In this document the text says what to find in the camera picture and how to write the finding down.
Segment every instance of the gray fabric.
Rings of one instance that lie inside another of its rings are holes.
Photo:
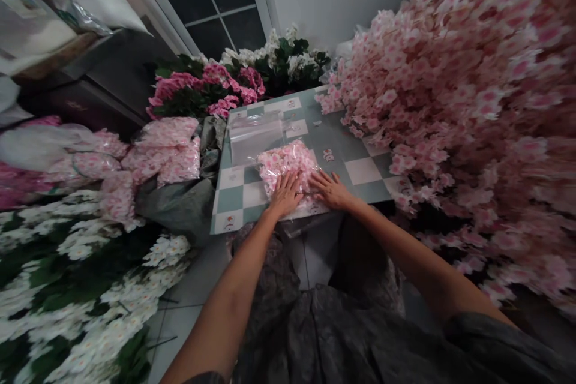
[[[340,276],[331,281],[344,279],[343,289],[350,290],[346,293],[333,286],[300,293],[283,245],[273,236],[234,383],[574,382],[573,363],[487,316],[456,316],[445,337],[404,320],[399,273],[381,250],[368,246],[366,241],[373,239],[354,231],[354,222],[346,223],[340,238]],[[233,252],[251,228],[238,232]],[[347,243],[352,242],[364,252],[350,254]],[[378,278],[376,270],[382,266]]]
[[[136,196],[136,214],[185,234],[193,246],[209,240],[212,207],[218,179],[218,166],[226,122],[206,117],[200,135],[200,179],[166,185],[156,189],[156,178],[140,186]]]

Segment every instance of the flower cluster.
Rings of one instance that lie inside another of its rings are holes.
[[[240,68],[235,79],[225,66],[214,61],[187,60],[193,65],[189,66],[190,72],[156,77],[156,91],[146,109],[152,119],[206,114],[227,118],[230,109],[255,103],[266,90],[260,74],[250,67]]]
[[[134,365],[121,358],[121,350],[144,334],[159,297],[180,280],[188,264],[186,239],[158,238],[158,228],[151,235],[148,227],[141,229],[128,249],[120,226],[99,218],[96,191],[80,190],[46,206],[1,213],[0,232],[2,268],[16,275],[0,281],[0,350],[8,353],[7,360],[25,365],[3,371],[2,378],[11,382],[114,380]],[[164,256],[162,265],[150,267],[141,244],[147,248],[154,241],[152,249],[158,249],[156,254],[162,249]],[[20,250],[26,254],[31,249],[30,242],[35,242],[35,259],[17,262]],[[106,271],[82,271],[90,265],[87,258],[96,268],[105,262]],[[126,267],[130,260],[132,266]],[[74,274],[90,277],[63,282]],[[134,356],[140,352],[141,368],[145,343],[142,339],[131,348]],[[40,363],[42,368],[33,366]]]
[[[298,29],[293,25],[286,30],[286,37],[281,38],[272,29],[268,42],[256,51],[241,49],[236,53],[226,49],[220,64],[230,70],[253,68],[261,80],[264,78],[265,83],[260,86],[265,88],[266,95],[277,97],[320,85],[322,68],[329,62],[330,57],[324,51],[308,53],[308,41],[298,38]]]
[[[190,245],[185,236],[161,236],[150,253],[144,257],[143,265],[157,267],[160,270],[175,265],[188,252]]]
[[[401,209],[471,221],[423,242],[462,249],[463,273],[489,270],[495,304],[523,283],[572,317],[575,11],[576,0],[404,1],[356,35],[319,98],[392,149],[391,173],[412,184]]]

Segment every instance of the table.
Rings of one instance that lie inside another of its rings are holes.
[[[369,137],[354,137],[342,126],[343,112],[322,115],[316,94],[328,86],[317,87],[287,96],[258,102],[230,111],[235,116],[258,115],[280,110],[290,122],[284,133],[286,142],[301,139],[312,150],[318,165],[334,171],[342,183],[368,203],[391,200],[390,192],[398,190],[402,177],[390,174],[392,163],[388,150],[369,145]],[[211,234],[239,230],[248,222],[257,221],[267,206],[264,185],[255,167],[233,167],[228,132],[220,162],[218,184],[212,211]]]

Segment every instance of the human hand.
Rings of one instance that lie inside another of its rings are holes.
[[[278,219],[292,213],[304,197],[298,190],[299,186],[300,176],[295,172],[278,177],[268,210],[273,212]]]
[[[335,210],[350,211],[353,206],[362,202],[360,198],[348,192],[335,172],[332,172],[332,177],[324,171],[312,173],[310,185],[320,191],[314,197]]]

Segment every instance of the white flower bush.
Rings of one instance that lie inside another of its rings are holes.
[[[141,382],[145,323],[190,245],[155,224],[126,233],[98,193],[0,214],[0,381]]]

